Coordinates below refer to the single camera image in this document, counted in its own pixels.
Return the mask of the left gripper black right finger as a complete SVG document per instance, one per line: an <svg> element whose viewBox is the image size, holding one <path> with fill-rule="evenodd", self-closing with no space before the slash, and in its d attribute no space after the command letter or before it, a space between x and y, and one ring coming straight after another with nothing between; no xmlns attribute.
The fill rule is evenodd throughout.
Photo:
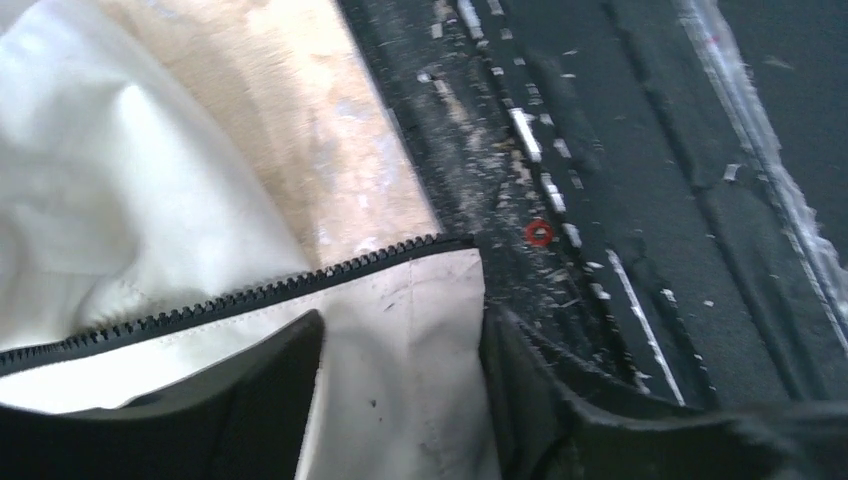
<svg viewBox="0 0 848 480"><path fill-rule="evenodd" d="M506 479L843 479L847 405L728 410L640 392L544 339L502 306L480 343Z"/></svg>

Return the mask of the beige jacket with black lining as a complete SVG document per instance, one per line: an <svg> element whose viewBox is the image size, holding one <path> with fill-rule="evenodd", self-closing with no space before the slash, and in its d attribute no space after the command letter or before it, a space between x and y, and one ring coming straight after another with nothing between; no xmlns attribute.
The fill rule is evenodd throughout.
<svg viewBox="0 0 848 480"><path fill-rule="evenodd" d="M218 125L80 1L1 5L1 410L116 410L310 310L292 479L497 479L480 253L415 237L311 271Z"/></svg>

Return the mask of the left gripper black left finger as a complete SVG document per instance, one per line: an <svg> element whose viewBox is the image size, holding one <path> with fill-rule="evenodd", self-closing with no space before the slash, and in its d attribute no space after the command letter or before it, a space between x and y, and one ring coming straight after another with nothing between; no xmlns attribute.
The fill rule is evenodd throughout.
<svg viewBox="0 0 848 480"><path fill-rule="evenodd" d="M292 479L323 347L315 310L116 410L1 410L4 479Z"/></svg>

